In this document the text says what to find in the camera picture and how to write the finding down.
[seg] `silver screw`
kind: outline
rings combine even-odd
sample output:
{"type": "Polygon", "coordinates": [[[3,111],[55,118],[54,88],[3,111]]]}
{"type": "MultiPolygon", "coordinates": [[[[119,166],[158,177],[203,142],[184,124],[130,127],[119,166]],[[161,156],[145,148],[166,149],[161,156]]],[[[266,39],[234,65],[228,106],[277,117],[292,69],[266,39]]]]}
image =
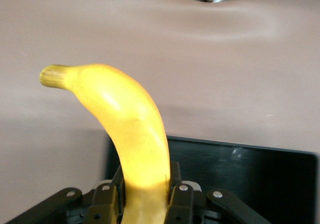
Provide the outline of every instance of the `silver screw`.
{"type": "Polygon", "coordinates": [[[106,191],[106,190],[109,190],[110,189],[110,186],[109,185],[104,185],[102,187],[102,191],[106,191]]]}
{"type": "Polygon", "coordinates": [[[220,191],[216,190],[216,191],[213,192],[213,196],[215,198],[222,198],[224,195],[222,195],[222,193],[220,191]]]}
{"type": "Polygon", "coordinates": [[[69,197],[72,197],[74,194],[76,194],[73,190],[72,191],[69,191],[66,196],[69,198],[69,197]]]}
{"type": "Polygon", "coordinates": [[[187,191],[189,188],[186,185],[179,186],[179,189],[183,192],[187,191]]]}

